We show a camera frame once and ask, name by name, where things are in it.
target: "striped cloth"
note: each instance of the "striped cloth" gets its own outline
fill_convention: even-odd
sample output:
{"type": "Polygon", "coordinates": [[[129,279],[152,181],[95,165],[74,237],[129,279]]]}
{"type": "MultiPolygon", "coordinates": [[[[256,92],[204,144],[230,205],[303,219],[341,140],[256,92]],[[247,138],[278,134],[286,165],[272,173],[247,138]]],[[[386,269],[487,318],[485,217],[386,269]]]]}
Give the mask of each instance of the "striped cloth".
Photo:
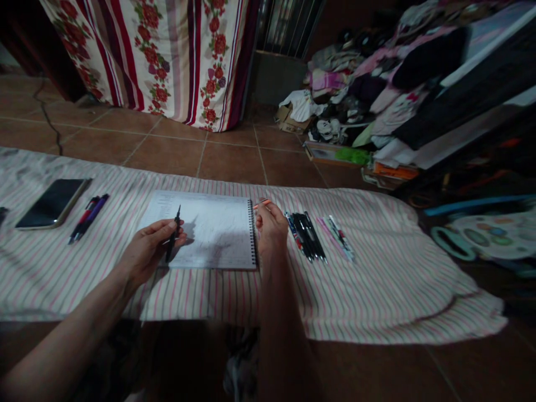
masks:
{"type": "MultiPolygon", "coordinates": [[[[284,188],[164,175],[0,148],[0,320],[58,320],[106,275],[132,238],[156,189],[270,197],[283,210],[334,214],[358,256],[341,258],[318,230],[328,265],[304,260],[289,237],[299,308],[311,339],[394,344],[448,343],[498,332],[502,301],[464,274],[399,200],[351,189],[284,188]],[[64,225],[17,231],[15,223],[58,178],[93,178],[64,225]],[[110,200],[81,243],[66,245],[85,200],[110,200]]],[[[259,324],[259,272],[158,270],[124,316],[142,320],[219,319],[259,324]]]]}

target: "left hand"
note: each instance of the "left hand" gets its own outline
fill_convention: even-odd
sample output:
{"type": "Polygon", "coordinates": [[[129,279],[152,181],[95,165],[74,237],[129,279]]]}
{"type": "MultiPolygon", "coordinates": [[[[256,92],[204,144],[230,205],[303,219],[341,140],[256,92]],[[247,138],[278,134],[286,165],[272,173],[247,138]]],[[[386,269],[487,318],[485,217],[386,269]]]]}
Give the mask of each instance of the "left hand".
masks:
{"type": "MultiPolygon", "coordinates": [[[[155,272],[168,246],[163,243],[176,229],[177,225],[173,219],[163,219],[139,230],[125,249],[113,273],[121,275],[130,286],[137,289],[155,272]]],[[[182,228],[179,228],[178,233],[175,247],[182,246],[187,239],[182,228]]]]}

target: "floral fabric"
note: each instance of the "floral fabric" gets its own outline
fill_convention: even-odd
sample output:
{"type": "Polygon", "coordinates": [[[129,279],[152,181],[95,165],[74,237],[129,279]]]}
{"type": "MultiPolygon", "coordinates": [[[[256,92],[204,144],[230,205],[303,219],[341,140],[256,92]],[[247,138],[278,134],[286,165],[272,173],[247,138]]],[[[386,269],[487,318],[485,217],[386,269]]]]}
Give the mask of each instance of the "floral fabric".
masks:
{"type": "Polygon", "coordinates": [[[208,131],[240,120],[259,0],[40,1],[99,101],[208,131]]]}

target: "smartphone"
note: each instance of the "smartphone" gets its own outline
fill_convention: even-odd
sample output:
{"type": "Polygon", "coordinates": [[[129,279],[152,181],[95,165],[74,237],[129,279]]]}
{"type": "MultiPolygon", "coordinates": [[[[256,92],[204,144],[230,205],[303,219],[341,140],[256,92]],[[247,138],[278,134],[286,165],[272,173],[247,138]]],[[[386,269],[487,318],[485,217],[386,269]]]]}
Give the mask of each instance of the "smartphone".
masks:
{"type": "Polygon", "coordinates": [[[18,221],[15,228],[53,229],[62,225],[90,183],[91,179],[56,180],[18,221]]]}

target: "notebook page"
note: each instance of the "notebook page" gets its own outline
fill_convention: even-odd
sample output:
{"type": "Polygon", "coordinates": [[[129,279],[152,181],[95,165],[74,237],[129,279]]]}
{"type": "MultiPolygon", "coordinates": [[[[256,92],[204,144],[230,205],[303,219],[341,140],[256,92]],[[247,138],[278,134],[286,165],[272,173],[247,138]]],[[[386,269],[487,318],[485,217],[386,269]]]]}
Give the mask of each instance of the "notebook page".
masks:
{"type": "MultiPolygon", "coordinates": [[[[188,242],[174,250],[169,268],[256,268],[248,198],[157,190],[138,229],[174,218],[179,205],[188,242]]],[[[160,266],[167,266],[164,259],[160,266]]]]}

